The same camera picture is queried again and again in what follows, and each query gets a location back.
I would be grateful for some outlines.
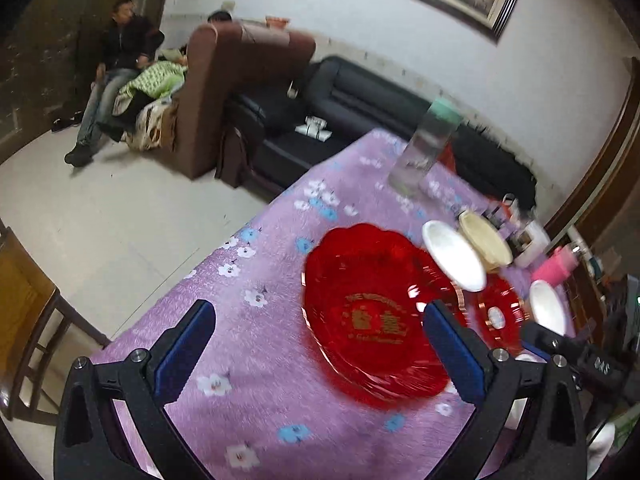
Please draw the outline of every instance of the man's hand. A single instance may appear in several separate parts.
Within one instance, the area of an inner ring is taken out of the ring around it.
[[[95,81],[97,83],[101,83],[106,72],[107,66],[104,63],[100,63],[100,65],[98,65],[98,70],[95,71]]]
[[[149,64],[149,58],[147,56],[145,56],[144,54],[141,54],[140,57],[138,58],[138,62],[136,63],[136,66],[140,70],[142,70],[148,64]]]

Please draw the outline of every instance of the pink thermos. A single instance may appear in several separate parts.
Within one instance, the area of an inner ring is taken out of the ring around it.
[[[533,271],[531,281],[542,280],[551,286],[558,286],[574,272],[577,266],[578,258],[572,247],[569,245],[558,247],[546,262]]]

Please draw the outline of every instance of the red scalloped bowl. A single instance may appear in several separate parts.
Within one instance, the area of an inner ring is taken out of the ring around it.
[[[438,298],[466,326],[462,292],[431,257],[370,224],[329,231],[305,263],[306,322],[332,373],[358,386],[360,400],[415,399],[444,389],[449,378],[418,309]]]
[[[492,348],[506,348],[514,355],[522,351],[520,326],[529,319],[518,293],[498,274],[488,274],[486,288],[475,294],[479,327]]]

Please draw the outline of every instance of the table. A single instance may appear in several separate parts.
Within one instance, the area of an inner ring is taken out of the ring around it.
[[[371,222],[419,244],[427,220],[453,224],[454,206],[487,206],[440,165],[422,183],[431,198],[396,194],[386,176],[404,146],[373,130],[312,168],[93,359],[150,348],[195,300],[210,301],[215,334],[166,411],[216,480],[422,479],[472,413],[451,383],[416,408],[364,406],[331,387],[308,351],[300,275],[328,230]],[[520,295],[528,291],[528,271],[503,275]],[[126,410],[119,413],[140,465],[155,474]]]

